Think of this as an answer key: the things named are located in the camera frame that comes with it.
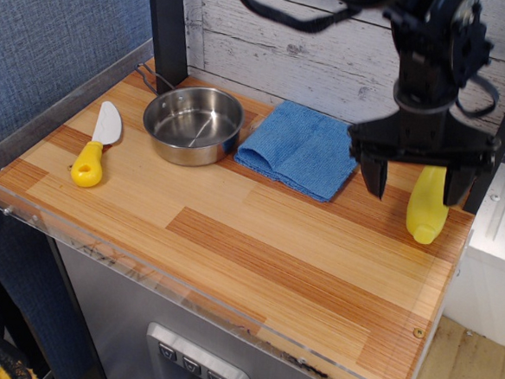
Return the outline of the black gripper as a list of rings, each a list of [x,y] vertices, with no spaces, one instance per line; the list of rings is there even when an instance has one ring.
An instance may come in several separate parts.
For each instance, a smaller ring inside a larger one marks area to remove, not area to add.
[[[377,120],[348,128],[352,157],[361,165],[366,189],[381,199],[391,162],[445,167],[444,202],[463,202],[475,173],[492,169],[501,140],[465,124],[448,110],[411,112],[401,107]]]

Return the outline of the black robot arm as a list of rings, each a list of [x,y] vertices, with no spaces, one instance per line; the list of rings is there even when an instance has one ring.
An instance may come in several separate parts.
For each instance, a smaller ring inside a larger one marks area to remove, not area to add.
[[[352,125],[350,154],[370,194],[382,197],[391,161],[446,169],[443,204],[459,204],[482,173],[493,170],[501,140],[451,114],[469,80],[499,99],[478,75],[492,42],[479,0],[341,0],[352,9],[381,8],[400,58],[393,97],[399,109]]]

